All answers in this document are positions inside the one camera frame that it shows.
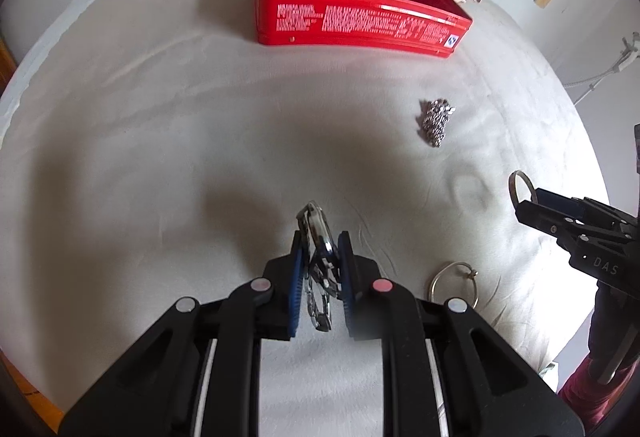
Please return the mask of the wide silver bangle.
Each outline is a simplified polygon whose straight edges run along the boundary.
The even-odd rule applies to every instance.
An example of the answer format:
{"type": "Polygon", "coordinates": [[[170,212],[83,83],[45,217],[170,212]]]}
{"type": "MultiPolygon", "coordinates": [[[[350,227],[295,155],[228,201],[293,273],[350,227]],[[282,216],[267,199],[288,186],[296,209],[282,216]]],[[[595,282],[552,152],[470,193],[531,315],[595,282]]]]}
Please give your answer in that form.
{"type": "Polygon", "coordinates": [[[522,170],[515,170],[509,175],[508,190],[509,190],[510,200],[514,209],[516,209],[518,205],[520,205],[523,201],[532,202],[534,204],[538,203],[537,190],[533,182],[522,170]],[[527,199],[524,199],[518,194],[520,191],[523,191],[524,189],[528,191],[527,199]]]}

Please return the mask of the beige bed sheet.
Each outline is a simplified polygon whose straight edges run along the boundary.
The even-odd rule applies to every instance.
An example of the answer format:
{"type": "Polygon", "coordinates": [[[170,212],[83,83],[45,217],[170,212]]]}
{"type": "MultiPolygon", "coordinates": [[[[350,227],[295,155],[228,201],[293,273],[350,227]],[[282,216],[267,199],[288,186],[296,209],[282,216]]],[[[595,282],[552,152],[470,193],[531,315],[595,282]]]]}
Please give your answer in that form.
{"type": "Polygon", "coordinates": [[[549,62],[496,3],[446,59],[267,47],[254,0],[95,0],[24,83],[1,140],[1,347],[69,410],[183,296],[288,253],[316,201],[416,296],[448,261],[534,369],[594,281],[515,218],[509,175],[606,196],[549,62]]]}

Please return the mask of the red metal tin box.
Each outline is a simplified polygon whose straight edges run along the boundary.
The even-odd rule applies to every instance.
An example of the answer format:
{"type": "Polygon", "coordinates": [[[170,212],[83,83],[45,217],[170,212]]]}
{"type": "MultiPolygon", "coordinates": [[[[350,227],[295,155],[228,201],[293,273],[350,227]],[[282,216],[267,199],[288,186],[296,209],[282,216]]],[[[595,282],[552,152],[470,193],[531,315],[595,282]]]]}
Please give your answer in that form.
{"type": "Polygon", "coordinates": [[[255,0],[270,46],[336,45],[449,57],[473,20],[454,0],[255,0]]]}

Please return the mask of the thin silver bangle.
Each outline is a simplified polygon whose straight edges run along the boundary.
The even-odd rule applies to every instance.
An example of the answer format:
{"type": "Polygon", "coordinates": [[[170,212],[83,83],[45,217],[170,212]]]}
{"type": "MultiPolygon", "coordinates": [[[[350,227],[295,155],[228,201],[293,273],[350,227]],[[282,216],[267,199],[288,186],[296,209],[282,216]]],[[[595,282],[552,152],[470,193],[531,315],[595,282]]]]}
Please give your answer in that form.
{"type": "Polygon", "coordinates": [[[427,281],[426,299],[443,303],[447,298],[457,296],[476,308],[480,304],[479,275],[477,268],[467,261],[448,261],[427,281]]]}

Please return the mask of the silver metal wristwatch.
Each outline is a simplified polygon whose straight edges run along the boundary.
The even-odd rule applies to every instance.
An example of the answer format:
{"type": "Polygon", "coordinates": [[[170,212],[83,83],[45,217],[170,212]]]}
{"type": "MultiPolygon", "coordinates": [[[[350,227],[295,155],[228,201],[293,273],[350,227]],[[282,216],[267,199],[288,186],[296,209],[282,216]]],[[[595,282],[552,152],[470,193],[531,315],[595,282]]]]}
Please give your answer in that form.
{"type": "Polygon", "coordinates": [[[303,247],[308,256],[304,265],[307,313],[319,332],[332,330],[331,299],[341,301],[341,263],[337,244],[322,207],[309,201],[296,215],[303,247]]]}

